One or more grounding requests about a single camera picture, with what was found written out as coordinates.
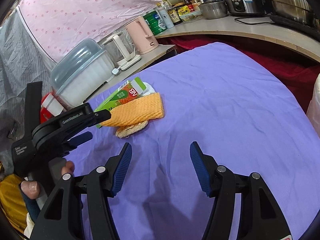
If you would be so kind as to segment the white lined trash bin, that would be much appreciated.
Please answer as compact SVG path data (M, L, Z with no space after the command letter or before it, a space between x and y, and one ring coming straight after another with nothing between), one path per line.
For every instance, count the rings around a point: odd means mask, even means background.
M320 74L316 79L306 115L320 137Z

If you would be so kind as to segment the white canister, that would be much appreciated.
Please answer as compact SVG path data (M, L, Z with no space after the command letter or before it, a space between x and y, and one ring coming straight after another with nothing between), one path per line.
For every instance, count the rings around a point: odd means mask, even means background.
M45 100L43 105L48 109L48 111L50 111L50 113L52 113L53 116L58 116L65 111L63 105L58 102L53 94Z

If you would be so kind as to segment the round beige scrub pad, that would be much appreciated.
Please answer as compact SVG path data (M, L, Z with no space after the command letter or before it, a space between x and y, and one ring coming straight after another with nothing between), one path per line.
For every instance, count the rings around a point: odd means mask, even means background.
M148 125L148 123L149 123L148 120L146 120L143 122L139 122L137 124L119 127L116 130L116 137L119 137L119 138L129 137L130 135L144 129Z

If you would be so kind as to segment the dish rack with grey lid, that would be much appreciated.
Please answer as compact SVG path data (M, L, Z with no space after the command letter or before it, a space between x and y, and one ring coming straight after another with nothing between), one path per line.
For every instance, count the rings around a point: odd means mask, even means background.
M101 85L114 78L114 63L105 48L93 39L76 45L52 70L55 94L69 108L77 107Z

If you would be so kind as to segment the white power plug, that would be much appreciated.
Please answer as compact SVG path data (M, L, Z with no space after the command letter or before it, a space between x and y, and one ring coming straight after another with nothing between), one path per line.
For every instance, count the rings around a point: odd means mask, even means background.
M120 68L114 68L113 70L112 70L112 74L113 75L118 75L120 73Z

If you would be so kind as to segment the green wasabi box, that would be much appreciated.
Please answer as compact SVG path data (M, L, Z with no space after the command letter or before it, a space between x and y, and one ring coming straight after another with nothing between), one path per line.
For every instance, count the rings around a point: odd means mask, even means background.
M107 99L105 99L96 109L97 111L108 110L109 112L121 105L124 105L132 100L139 98L147 87L145 83L136 77L133 80L125 81L118 87Z

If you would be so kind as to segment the purple tablecloth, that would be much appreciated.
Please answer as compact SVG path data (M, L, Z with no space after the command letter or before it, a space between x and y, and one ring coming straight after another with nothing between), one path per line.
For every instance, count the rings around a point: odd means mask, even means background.
M171 57L142 72L165 115L126 139L132 160L109 200L121 239L201 239L213 199L201 190L189 147L234 173L262 175L292 237L319 211L319 137L293 94L224 43Z

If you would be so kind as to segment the orange waffle dishcloth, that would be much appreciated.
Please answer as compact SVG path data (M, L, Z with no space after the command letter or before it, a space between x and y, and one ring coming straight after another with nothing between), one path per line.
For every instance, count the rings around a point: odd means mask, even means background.
M164 117L164 107L161 95L151 93L120 105L110 111L111 118L99 125L108 127L124 127L140 122Z

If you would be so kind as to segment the white crumpled tissue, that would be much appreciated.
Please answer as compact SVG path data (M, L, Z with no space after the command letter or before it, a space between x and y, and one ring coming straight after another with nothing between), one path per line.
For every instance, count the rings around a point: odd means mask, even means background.
M147 96L156 92L150 84L148 84L147 82L143 82L143 83L146 86L146 90L144 90L144 92L142 93L142 96Z

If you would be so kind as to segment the white glass kettle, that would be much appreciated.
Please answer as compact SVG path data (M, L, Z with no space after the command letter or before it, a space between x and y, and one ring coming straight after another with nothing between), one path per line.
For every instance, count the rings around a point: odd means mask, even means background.
M132 65L141 60L141 56L136 52L136 46L130 43L123 32L109 36L103 43L110 58L121 71L129 69Z

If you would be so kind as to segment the green white can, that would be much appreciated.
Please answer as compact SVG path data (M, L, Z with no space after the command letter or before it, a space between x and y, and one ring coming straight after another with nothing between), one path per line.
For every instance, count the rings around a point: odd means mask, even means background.
M167 26L163 22L161 16L157 11L153 10L146 15L143 16L145 22L149 26L153 35L158 35L164 31L166 31Z

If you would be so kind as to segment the white bottle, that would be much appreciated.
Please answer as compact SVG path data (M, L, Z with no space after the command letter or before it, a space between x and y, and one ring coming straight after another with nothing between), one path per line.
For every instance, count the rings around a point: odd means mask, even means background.
M157 11L159 12L163 22L165 23L165 25L167 26L168 29L171 29L174 27L174 24L168 14L168 12L166 11L165 7L163 7L161 5L161 3L157 3Z

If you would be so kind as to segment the dark soy sauce bottle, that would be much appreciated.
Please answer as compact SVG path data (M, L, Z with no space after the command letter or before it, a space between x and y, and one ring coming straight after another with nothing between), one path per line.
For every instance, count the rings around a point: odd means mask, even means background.
M174 25L178 25L180 23L182 23L182 20L180 19L178 12L176 11L175 8L173 8L169 2L167 0L163 1L164 7L166 9L166 11L168 12L172 22Z

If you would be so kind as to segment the yellow seasoning packet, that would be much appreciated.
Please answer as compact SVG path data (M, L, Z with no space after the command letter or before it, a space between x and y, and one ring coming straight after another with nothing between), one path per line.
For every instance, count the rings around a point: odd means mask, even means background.
M179 7L177 7L177 12L179 16L188 14L190 12L192 12L192 10L189 8L188 5L181 5Z

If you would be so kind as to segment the small steel pot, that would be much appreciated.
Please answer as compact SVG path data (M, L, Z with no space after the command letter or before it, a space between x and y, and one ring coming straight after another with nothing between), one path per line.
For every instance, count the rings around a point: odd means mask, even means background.
M225 1L205 0L199 5L203 17L207 20L213 20L228 16L228 8Z

